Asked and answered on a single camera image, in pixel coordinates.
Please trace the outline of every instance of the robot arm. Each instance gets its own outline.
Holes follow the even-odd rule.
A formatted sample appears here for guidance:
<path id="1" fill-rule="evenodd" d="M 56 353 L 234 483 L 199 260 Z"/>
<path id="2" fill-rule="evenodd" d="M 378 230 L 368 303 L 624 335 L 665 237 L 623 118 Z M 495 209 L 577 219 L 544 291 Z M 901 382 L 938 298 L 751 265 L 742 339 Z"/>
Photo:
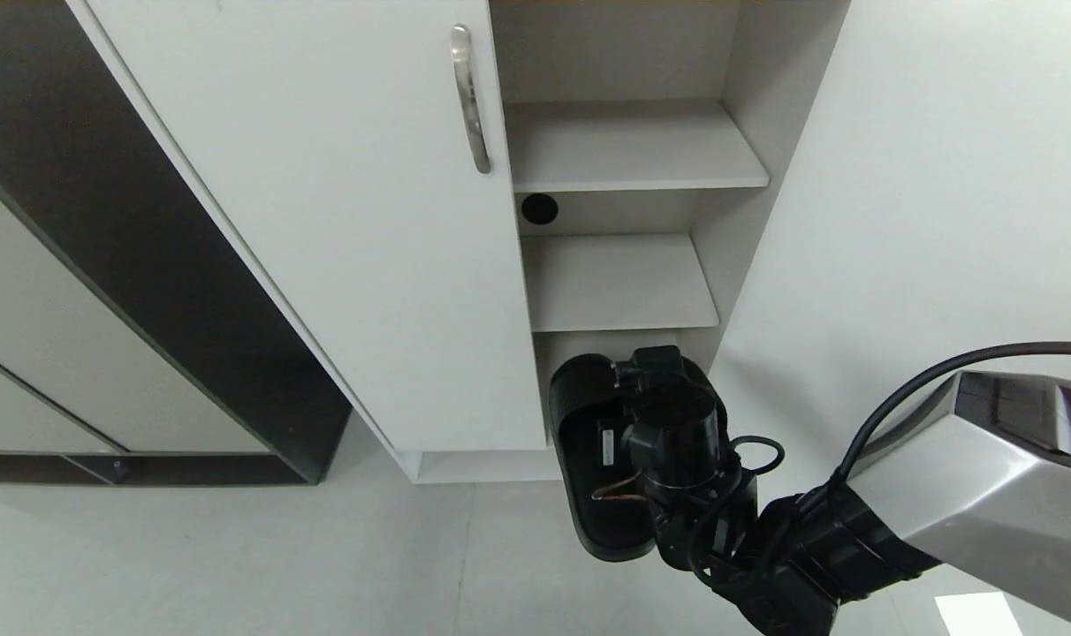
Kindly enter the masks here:
<path id="1" fill-rule="evenodd" d="M 918 388 L 1012 347 L 918 376 L 830 481 L 758 515 L 757 475 L 782 446 L 730 439 L 725 406 L 677 347 L 569 361 L 548 400 L 579 539 L 612 561 L 655 544 L 769 636 L 826 635 L 843 603 L 942 561 L 1071 621 L 1071 382 L 961 370 L 866 444 Z M 779 457 L 744 468 L 746 442 Z"/>

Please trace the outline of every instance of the white shelf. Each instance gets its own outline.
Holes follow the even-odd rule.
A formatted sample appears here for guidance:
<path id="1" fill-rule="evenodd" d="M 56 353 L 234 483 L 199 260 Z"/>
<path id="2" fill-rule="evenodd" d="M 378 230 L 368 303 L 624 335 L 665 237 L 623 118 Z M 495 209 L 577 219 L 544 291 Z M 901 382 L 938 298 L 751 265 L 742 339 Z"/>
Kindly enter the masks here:
<path id="1" fill-rule="evenodd" d="M 541 237 L 521 246 L 537 333 L 720 323 L 688 234 Z"/>
<path id="2" fill-rule="evenodd" d="M 504 105 L 518 193 L 760 188 L 769 177 L 710 100 Z"/>

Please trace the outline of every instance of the metal door handle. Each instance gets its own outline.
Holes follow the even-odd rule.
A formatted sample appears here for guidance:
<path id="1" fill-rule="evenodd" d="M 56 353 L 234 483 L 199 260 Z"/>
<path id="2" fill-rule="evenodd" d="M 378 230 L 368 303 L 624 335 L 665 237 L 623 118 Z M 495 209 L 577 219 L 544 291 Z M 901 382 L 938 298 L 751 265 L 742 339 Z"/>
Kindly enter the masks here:
<path id="1" fill-rule="evenodd" d="M 466 25 L 454 26 L 451 35 L 453 49 L 453 75 L 457 80 L 457 96 L 462 97 L 462 113 L 466 120 L 468 149 L 472 151 L 472 162 L 482 175 L 493 169 L 484 148 L 484 133 L 480 128 L 480 111 L 477 108 L 477 90 L 472 85 L 472 36 Z"/>

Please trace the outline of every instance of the floor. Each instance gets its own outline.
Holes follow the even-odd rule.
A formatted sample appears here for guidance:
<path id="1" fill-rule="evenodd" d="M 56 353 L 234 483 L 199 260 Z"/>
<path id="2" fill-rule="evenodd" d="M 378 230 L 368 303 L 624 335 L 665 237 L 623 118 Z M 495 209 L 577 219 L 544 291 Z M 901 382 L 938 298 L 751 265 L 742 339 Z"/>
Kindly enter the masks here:
<path id="1" fill-rule="evenodd" d="M 319 487 L 0 487 L 0 636 L 756 634 L 655 555 L 589 558 L 561 488 L 414 487 L 361 422 Z M 986 591 L 937 567 L 834 634 L 967 636 L 934 599 Z M 1071 636 L 1009 603 L 1025 635 Z"/>

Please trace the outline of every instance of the cabinet door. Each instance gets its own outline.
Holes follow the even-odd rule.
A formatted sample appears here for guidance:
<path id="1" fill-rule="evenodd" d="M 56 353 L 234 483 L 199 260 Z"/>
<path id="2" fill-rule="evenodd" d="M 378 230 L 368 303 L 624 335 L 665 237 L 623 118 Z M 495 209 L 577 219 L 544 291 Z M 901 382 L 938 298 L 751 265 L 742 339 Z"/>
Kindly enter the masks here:
<path id="1" fill-rule="evenodd" d="M 114 452 L 0 369 L 0 451 Z"/>
<path id="2" fill-rule="evenodd" d="M 483 0 L 72 5 L 394 446 L 546 446 Z"/>

